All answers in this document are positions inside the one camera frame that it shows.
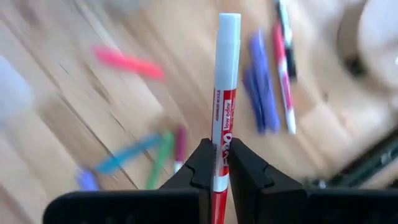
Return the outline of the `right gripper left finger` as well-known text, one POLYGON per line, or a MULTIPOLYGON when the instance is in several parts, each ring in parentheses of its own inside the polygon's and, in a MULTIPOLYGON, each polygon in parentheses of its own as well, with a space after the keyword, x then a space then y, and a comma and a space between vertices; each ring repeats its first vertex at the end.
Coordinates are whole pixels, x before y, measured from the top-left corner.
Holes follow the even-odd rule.
POLYGON ((157 190, 76 191, 53 200, 43 224, 210 224, 213 152, 202 139, 157 190))

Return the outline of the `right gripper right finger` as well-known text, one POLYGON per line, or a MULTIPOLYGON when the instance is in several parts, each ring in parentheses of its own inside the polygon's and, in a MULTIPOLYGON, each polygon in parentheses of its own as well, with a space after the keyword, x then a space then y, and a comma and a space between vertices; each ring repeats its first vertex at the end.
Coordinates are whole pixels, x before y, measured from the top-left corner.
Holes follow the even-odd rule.
POLYGON ((239 224, 398 224, 398 190, 306 186, 238 138, 229 150, 229 175, 239 224))

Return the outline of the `green highlighter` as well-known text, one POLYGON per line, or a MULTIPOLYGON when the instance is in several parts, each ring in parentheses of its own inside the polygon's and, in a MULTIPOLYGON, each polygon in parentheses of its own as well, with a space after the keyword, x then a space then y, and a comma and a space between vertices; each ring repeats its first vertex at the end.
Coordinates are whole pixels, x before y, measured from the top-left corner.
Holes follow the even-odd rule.
POLYGON ((147 190, 155 189, 155 187, 157 186, 157 181, 159 179, 160 173, 162 172, 166 160, 171 156, 173 148, 174 133, 171 131, 166 131, 162 135, 162 140, 160 142, 158 150, 158 156, 154 162, 152 171, 146 182, 147 190))

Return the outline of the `teal highlighter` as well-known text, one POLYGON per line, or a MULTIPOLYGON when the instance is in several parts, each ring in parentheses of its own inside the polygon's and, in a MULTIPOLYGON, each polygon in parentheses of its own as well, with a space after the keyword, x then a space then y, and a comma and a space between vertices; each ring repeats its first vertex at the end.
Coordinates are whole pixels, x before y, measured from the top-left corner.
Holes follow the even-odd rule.
POLYGON ((162 136, 160 134, 151 134, 139 141, 136 141, 133 145, 115 152, 109 158, 99 162, 95 169, 100 173, 111 174, 126 162, 137 157, 143 151, 158 146, 161 141, 162 136))

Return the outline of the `red marker with white cap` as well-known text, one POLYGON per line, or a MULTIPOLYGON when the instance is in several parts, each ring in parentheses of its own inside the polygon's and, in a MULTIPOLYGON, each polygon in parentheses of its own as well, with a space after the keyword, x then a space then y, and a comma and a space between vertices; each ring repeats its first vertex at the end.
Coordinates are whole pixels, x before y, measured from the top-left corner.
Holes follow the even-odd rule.
POLYGON ((224 224, 241 43, 241 15, 220 13, 218 19, 211 131, 215 154, 211 224, 224 224))

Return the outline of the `purple highlighter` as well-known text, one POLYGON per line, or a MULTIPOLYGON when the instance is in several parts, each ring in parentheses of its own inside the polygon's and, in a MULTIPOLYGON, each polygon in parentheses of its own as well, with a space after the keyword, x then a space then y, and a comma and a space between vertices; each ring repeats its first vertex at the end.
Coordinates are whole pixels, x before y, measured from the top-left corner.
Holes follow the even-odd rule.
POLYGON ((80 168, 77 173, 77 182, 81 190, 85 191, 98 191, 100 190, 100 185, 94 172, 86 167, 80 168))

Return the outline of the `pink highlighter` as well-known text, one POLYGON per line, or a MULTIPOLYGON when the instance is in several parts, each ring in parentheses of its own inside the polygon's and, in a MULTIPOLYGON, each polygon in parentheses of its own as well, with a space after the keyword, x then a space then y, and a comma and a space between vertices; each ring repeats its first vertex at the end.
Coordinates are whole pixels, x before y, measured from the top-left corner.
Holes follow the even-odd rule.
POLYGON ((114 68, 145 75, 151 79, 164 79, 163 69, 149 60, 131 57, 109 47, 93 47, 92 51, 100 62, 114 68))

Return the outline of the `thin magenta marker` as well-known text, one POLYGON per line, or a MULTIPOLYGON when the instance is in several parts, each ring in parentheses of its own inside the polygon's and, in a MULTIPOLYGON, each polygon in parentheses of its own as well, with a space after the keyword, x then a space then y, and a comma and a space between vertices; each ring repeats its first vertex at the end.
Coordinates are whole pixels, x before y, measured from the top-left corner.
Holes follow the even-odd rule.
POLYGON ((174 174, 184 165, 187 132, 184 126, 178 126, 175 132, 174 174))

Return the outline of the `red and white marker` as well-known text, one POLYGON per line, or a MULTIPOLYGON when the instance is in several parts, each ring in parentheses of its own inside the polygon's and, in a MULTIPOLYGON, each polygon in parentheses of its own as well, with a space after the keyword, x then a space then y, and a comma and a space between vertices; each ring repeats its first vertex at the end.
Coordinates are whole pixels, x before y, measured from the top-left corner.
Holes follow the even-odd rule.
POLYGON ((274 22, 272 27, 272 40, 274 47, 274 60, 277 65, 280 89, 285 110, 285 120, 287 129, 290 134, 296 133, 294 105, 290 92, 290 80, 287 68, 287 57, 284 47, 284 39, 282 35, 282 26, 279 21, 274 22))

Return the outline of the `black and white marker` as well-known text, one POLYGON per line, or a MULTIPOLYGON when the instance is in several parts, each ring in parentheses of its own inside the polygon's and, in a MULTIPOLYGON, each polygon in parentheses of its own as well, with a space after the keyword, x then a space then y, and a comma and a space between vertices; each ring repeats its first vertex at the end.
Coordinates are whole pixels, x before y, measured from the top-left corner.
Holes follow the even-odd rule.
POLYGON ((278 17, 282 26, 282 36, 284 40, 285 55, 287 58, 287 68, 291 81, 297 80, 297 72, 294 57, 293 35, 289 22, 286 3, 284 0, 274 0, 278 17))

